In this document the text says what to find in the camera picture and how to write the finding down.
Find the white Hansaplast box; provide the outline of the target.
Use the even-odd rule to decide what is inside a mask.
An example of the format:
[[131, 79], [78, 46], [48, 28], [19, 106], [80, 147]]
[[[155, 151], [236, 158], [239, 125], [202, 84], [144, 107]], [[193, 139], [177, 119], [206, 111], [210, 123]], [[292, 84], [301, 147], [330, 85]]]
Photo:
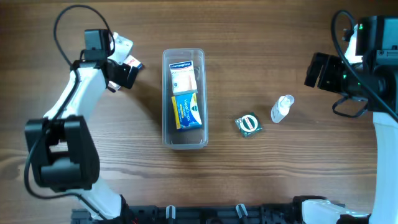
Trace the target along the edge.
[[197, 92], [197, 81], [193, 61], [172, 63], [169, 65], [172, 78], [172, 93], [183, 95]]

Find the blue VapoDrops box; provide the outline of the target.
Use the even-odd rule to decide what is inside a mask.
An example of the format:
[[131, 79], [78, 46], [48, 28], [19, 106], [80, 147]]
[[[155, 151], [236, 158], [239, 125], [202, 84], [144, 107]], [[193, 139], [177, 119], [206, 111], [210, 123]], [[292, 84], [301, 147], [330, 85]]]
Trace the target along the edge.
[[196, 93], [173, 96], [172, 106], [177, 129], [193, 129], [202, 126]]

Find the white Panadol box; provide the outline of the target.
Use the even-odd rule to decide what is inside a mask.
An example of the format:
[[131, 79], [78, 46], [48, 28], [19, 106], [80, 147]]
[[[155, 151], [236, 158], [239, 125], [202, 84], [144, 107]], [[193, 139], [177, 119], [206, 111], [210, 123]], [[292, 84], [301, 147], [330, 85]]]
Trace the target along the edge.
[[[132, 55], [128, 55], [124, 63], [128, 64], [130, 67], [136, 67], [139, 70], [142, 70], [144, 68], [143, 64]], [[109, 81], [109, 84], [116, 90], [121, 88], [121, 86], [115, 84], [114, 82]]]

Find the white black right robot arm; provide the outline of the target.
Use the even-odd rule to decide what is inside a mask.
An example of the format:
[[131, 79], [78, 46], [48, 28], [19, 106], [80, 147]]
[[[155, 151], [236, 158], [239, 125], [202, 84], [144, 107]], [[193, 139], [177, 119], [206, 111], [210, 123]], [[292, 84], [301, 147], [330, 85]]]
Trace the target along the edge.
[[325, 197], [294, 197], [299, 223], [397, 223], [397, 17], [371, 16], [356, 21], [346, 10], [331, 20], [337, 55], [315, 53], [306, 86], [341, 95], [370, 111], [377, 141], [376, 192], [371, 213], [355, 212]]

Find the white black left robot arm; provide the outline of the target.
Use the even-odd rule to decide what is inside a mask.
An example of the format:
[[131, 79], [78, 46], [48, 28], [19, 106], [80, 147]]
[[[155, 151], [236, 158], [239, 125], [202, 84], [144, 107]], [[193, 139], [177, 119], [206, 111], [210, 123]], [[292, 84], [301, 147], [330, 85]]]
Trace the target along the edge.
[[99, 223], [134, 223], [126, 199], [100, 178], [100, 159], [86, 123], [109, 82], [131, 88], [139, 68], [110, 59], [76, 60], [56, 105], [25, 125], [24, 187], [33, 197], [75, 197]]

